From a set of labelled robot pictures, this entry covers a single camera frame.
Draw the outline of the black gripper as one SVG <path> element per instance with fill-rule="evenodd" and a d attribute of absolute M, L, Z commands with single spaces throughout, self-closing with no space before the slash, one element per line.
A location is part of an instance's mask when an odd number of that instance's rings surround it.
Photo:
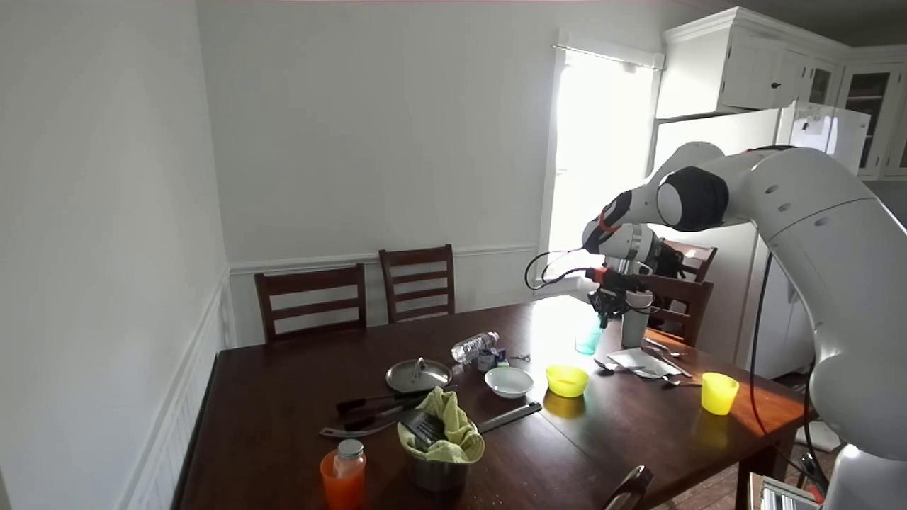
<path fill-rule="evenodd" d="M 591 290 L 587 295 L 588 305 L 598 312 L 599 322 L 618 320 L 626 312 L 649 312 L 650 290 L 638 275 L 624 275 L 615 269 L 588 269 Z"/>

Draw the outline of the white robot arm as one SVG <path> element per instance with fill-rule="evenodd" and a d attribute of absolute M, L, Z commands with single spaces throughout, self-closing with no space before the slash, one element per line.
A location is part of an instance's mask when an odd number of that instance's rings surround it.
<path fill-rule="evenodd" d="M 805 300 L 809 402 L 843 438 L 822 510 L 907 510 L 907 230 L 846 166 L 812 146 L 676 146 L 584 225 L 580 245 L 650 252 L 635 225 L 748 224 Z"/>

